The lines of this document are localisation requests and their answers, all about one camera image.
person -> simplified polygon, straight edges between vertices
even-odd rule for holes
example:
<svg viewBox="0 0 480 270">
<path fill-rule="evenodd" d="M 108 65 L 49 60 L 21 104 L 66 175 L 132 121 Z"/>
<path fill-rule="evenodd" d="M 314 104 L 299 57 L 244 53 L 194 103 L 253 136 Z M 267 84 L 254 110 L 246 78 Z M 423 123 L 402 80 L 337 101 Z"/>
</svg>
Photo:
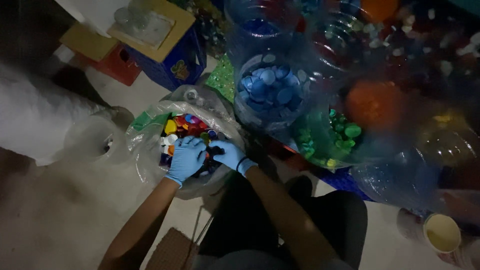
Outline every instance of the person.
<svg viewBox="0 0 480 270">
<path fill-rule="evenodd" d="M 194 269 L 357 269 L 367 228 L 364 202 L 334 191 L 311 197 L 300 177 L 287 191 L 231 141 L 213 141 L 213 158 L 237 171 L 227 183 L 199 246 Z M 99 269 L 138 269 L 176 191 L 197 172 L 206 145 L 191 136 L 175 142 L 171 168 L 108 247 Z M 284 241 L 279 245 L 279 235 Z"/>
</svg>

gloved hand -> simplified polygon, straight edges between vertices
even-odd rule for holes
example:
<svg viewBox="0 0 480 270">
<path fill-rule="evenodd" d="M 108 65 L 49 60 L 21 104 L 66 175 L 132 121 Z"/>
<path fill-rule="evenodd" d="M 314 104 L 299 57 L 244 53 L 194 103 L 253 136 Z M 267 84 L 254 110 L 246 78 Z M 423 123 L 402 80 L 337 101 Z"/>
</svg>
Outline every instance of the gloved hand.
<svg viewBox="0 0 480 270">
<path fill-rule="evenodd" d="M 225 151 L 225 154 L 215 155 L 213 156 L 213 159 L 229 166 L 232 170 L 238 171 L 243 177 L 245 177 L 245 172 L 251 166 L 258 166 L 257 163 L 248 159 L 245 154 L 230 141 L 212 141 L 208 146 L 218 146 L 222 148 Z"/>
<path fill-rule="evenodd" d="M 180 184 L 196 173 L 202 166 L 207 155 L 207 146 L 201 138 L 188 136 L 175 141 L 172 165 L 165 177 Z"/>
</svg>

blue plastic crate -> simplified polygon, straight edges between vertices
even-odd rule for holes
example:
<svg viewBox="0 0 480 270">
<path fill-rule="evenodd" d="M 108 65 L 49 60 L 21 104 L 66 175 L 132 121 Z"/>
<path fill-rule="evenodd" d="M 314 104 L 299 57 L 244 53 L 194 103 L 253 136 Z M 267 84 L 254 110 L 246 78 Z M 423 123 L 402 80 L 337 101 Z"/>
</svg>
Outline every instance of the blue plastic crate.
<svg viewBox="0 0 480 270">
<path fill-rule="evenodd" d="M 207 62 L 194 27 L 190 27 L 163 62 L 156 62 L 126 44 L 125 49 L 152 81 L 172 92 L 181 85 L 194 85 Z"/>
<path fill-rule="evenodd" d="M 364 201 L 374 202 L 358 188 L 357 183 L 348 173 L 349 170 L 350 168 L 338 169 L 335 173 L 328 172 L 317 177 L 337 190 L 350 191 L 360 196 Z"/>
</svg>

black pants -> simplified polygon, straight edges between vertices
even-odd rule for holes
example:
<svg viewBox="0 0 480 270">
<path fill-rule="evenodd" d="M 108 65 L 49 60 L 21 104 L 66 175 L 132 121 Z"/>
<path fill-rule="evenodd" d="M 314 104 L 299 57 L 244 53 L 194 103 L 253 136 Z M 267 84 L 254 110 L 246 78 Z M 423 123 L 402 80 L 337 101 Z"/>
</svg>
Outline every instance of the black pants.
<svg viewBox="0 0 480 270">
<path fill-rule="evenodd" d="M 321 197 L 296 198 L 335 249 L 353 269 L 360 265 L 367 209 L 354 193 L 334 191 Z M 199 255 L 222 257 L 253 249 L 289 261 L 278 246 L 278 233 L 250 183 L 240 174 L 231 179 L 214 219 L 200 244 Z"/>
</svg>

concrete floor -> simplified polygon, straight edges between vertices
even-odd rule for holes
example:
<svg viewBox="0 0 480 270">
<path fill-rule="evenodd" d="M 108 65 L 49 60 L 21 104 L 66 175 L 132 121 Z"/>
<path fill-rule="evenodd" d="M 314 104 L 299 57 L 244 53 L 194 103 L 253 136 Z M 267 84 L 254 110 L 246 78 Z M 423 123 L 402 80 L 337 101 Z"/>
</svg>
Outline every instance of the concrete floor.
<svg viewBox="0 0 480 270">
<path fill-rule="evenodd" d="M 211 58 L 208 62 L 206 72 L 216 63 Z M 144 73 L 131 87 L 93 69 L 86 74 L 106 102 L 124 106 L 135 116 L 169 93 Z M 96 269 L 110 242 L 152 189 L 141 183 L 133 162 L 106 167 L 60 161 L 39 168 L 11 152 L 0 153 L 0 157 L 0 269 Z M 284 181 L 299 174 L 277 167 Z M 333 190 L 310 177 L 316 196 Z M 196 239 L 210 217 L 205 209 L 211 207 L 203 205 L 216 199 L 174 199 L 154 247 L 170 227 Z M 370 202 L 367 208 L 360 269 L 456 269 L 428 247 L 400 236 L 395 225 L 398 209 Z"/>
</svg>

